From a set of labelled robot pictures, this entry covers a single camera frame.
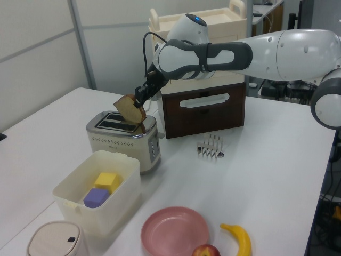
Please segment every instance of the pink plate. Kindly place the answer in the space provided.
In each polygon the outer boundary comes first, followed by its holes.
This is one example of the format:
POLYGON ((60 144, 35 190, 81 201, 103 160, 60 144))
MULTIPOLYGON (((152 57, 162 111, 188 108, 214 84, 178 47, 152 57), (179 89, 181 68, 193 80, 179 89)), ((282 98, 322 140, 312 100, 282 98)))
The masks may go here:
POLYGON ((141 241, 152 256, 189 256, 208 241, 203 217, 186 207, 169 207, 152 214, 143 224, 141 241))

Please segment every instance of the toaster slot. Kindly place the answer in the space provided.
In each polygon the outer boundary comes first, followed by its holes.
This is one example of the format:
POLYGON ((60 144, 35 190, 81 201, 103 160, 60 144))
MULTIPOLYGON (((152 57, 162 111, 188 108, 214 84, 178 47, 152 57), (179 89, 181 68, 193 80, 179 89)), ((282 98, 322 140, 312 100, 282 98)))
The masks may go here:
POLYGON ((122 117, 121 114, 115 114, 115 113, 110 113, 106 119, 110 120, 117 120, 117 121, 124 121, 124 118, 122 117))
POLYGON ((125 131, 125 132, 133 132, 136 129, 136 125, 108 122, 108 121, 101 122, 97 127, 103 128, 103 129, 110 129, 110 130, 120 130, 120 131, 125 131))

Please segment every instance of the white wall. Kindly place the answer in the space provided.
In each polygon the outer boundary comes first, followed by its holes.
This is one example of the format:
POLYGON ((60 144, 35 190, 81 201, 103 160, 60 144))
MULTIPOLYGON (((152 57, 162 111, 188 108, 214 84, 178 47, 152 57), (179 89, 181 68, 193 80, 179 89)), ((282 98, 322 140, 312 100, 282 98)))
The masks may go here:
POLYGON ((88 87, 67 0, 0 0, 0 132, 88 87))
POLYGON ((341 1, 315 0, 311 27, 327 29, 341 36, 341 1))
MULTIPOLYGON (((143 35, 150 9, 159 16, 229 7, 229 0, 73 0, 82 41, 98 90, 134 93, 144 79, 143 35)), ((148 65, 151 45, 146 43, 148 65)))

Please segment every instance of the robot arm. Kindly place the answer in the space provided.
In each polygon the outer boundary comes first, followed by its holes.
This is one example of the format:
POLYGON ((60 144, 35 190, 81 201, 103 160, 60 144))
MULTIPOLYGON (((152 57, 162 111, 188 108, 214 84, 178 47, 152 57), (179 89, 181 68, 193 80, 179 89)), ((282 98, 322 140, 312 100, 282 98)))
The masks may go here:
POLYGON ((205 79, 226 70, 276 81, 319 85, 311 111, 323 126, 341 130, 341 41, 328 30, 296 29, 211 44, 207 25, 186 14, 158 44, 147 81, 135 90, 141 106, 171 79, 205 79))

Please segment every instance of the black cable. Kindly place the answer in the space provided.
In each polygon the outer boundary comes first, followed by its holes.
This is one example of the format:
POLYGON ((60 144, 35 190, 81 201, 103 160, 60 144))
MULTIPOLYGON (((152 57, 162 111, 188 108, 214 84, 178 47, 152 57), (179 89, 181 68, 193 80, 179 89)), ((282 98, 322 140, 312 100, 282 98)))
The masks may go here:
POLYGON ((158 34, 154 33, 154 32, 147 32, 145 33, 144 37, 143 37, 143 57, 144 57, 144 67, 145 67, 145 72, 144 72, 144 77, 148 77, 148 72, 147 72, 147 57, 145 55, 145 39, 148 35, 154 35, 156 37, 158 37, 160 40, 164 41, 165 43, 167 43, 166 40, 164 40, 162 37, 160 37, 158 34))

